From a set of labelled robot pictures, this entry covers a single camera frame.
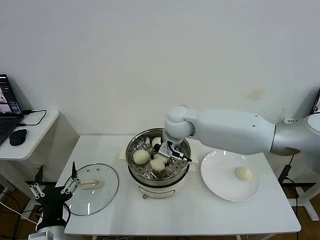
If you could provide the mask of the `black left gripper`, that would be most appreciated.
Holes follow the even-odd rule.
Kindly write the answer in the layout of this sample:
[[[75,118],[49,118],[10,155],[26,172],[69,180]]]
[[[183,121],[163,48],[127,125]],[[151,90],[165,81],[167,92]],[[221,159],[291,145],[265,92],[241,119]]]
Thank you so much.
[[[46,188],[42,191],[40,185],[43,183],[43,169],[42,165],[35,175],[34,182],[30,184],[29,190],[43,207],[42,221],[40,227],[52,227],[67,225],[63,219],[64,203],[68,201],[76,188],[80,184],[76,164],[72,162],[71,176],[65,182],[64,186]]]

